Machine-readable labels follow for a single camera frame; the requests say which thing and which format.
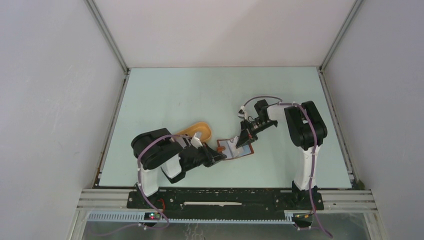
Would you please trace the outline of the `white striped credit cards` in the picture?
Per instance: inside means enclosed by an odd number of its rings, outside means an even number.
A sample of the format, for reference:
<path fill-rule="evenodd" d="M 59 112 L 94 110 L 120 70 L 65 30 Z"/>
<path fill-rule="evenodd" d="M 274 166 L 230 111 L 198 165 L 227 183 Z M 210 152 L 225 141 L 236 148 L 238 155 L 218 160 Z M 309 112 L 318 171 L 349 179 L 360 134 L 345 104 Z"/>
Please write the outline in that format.
<path fill-rule="evenodd" d="M 227 144 L 228 144 L 228 148 L 229 151 L 231 153 L 231 156 L 233 158 L 237 158 L 239 157 L 241 154 L 244 153 L 244 148 L 243 147 L 237 147 L 237 142 L 239 140 L 238 136 L 234 136 L 233 138 L 230 138 L 229 140 L 227 140 Z"/>

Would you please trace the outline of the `brown leather card holder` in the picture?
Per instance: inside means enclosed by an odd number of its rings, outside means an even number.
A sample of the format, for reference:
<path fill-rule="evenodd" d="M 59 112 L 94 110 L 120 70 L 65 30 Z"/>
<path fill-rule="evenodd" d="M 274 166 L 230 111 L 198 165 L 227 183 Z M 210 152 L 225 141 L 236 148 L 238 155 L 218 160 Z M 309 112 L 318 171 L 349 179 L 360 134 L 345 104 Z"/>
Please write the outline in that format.
<path fill-rule="evenodd" d="M 254 150 L 251 144 L 242 147 L 236 147 L 239 137 L 235 136 L 230 139 L 218 139 L 216 141 L 216 151 L 226 155 L 225 161 L 234 160 L 254 154 Z"/>

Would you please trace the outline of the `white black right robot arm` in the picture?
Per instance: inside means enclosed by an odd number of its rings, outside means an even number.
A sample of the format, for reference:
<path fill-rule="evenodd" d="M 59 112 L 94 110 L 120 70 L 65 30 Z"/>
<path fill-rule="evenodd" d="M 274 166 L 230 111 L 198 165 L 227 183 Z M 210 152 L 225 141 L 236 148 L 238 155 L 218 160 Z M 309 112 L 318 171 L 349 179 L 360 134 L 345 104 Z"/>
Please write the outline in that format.
<path fill-rule="evenodd" d="M 268 104 L 266 96 L 255 97 L 254 104 L 257 117 L 250 120 L 246 107 L 252 100 L 245 102 L 238 111 L 240 134 L 236 138 L 235 148 L 241 148 L 258 140 L 258 133 L 271 126 L 277 126 L 278 121 L 285 120 L 292 143 L 302 151 L 303 159 L 293 180 L 298 189 L 291 194 L 291 204 L 297 209 L 304 209 L 311 202 L 307 192 L 317 184 L 315 180 L 317 155 L 324 139 L 328 135 L 324 123 L 313 101 L 301 104 L 284 103 L 281 99 L 277 103 Z"/>

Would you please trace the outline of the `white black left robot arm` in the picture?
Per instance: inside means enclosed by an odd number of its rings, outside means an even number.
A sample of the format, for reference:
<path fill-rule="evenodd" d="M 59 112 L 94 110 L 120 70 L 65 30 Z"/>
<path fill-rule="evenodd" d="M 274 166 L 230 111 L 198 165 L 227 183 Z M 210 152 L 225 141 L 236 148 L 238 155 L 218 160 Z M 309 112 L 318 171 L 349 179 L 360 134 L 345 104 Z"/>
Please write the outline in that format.
<path fill-rule="evenodd" d="M 201 141 L 200 131 L 189 134 L 171 134 L 167 128 L 145 132 L 136 136 L 131 147 L 137 158 L 138 201 L 145 208 L 158 202 L 159 173 L 172 184 L 185 178 L 197 167 L 210 168 L 227 156 Z"/>

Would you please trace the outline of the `orange plastic tray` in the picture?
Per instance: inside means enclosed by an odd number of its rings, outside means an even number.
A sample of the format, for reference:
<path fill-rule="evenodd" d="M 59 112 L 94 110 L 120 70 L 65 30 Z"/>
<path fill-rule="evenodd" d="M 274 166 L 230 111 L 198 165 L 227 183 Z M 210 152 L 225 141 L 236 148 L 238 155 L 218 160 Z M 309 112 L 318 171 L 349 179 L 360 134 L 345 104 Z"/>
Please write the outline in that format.
<path fill-rule="evenodd" d="M 212 138 L 212 130 L 206 122 L 197 122 L 181 131 L 176 133 L 177 135 L 188 135 L 193 137 L 195 133 L 200 132 L 200 141 L 203 143 L 207 143 Z"/>

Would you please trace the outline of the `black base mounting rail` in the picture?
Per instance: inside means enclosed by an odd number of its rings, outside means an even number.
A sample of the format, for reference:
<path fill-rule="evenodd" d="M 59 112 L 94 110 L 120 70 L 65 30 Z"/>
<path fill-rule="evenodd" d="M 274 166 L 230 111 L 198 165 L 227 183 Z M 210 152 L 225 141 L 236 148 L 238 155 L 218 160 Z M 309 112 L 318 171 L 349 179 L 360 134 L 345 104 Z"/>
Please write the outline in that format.
<path fill-rule="evenodd" d="M 316 188 L 312 192 L 289 188 L 161 187 L 147 199 L 140 190 L 128 194 L 128 209 L 164 209 L 169 220 L 284 221 L 286 213 L 324 210 Z"/>

